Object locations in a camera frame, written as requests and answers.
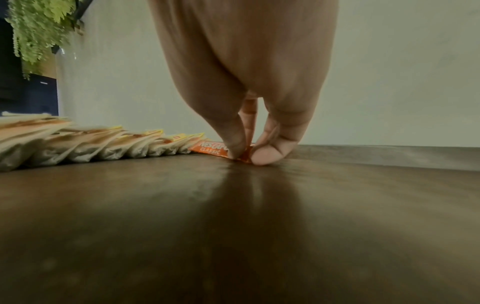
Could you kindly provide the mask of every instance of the wall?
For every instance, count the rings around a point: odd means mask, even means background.
[[[63,114],[215,138],[178,96],[146,2],[94,1],[83,20],[85,36],[57,55]],[[478,0],[341,0],[331,72],[303,143],[480,146],[479,30]]]

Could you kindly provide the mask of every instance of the dark glossy surface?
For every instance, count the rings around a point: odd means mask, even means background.
[[[0,303],[479,303],[479,185],[202,155],[0,174]]]

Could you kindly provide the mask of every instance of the white wall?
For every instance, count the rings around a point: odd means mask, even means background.
[[[63,114],[217,138],[177,94],[145,1],[96,0],[84,22],[85,36],[57,55]],[[479,130],[479,0],[340,0],[330,75],[302,143],[480,147]]]

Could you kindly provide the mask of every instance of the human hand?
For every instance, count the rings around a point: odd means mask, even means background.
[[[287,156],[304,135],[326,78],[338,0],[149,0],[182,98],[239,157],[268,110],[251,160]]]

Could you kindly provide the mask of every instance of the foliage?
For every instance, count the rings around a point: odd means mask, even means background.
[[[40,74],[51,47],[68,42],[75,0],[8,0],[15,55],[21,57],[23,75]]]

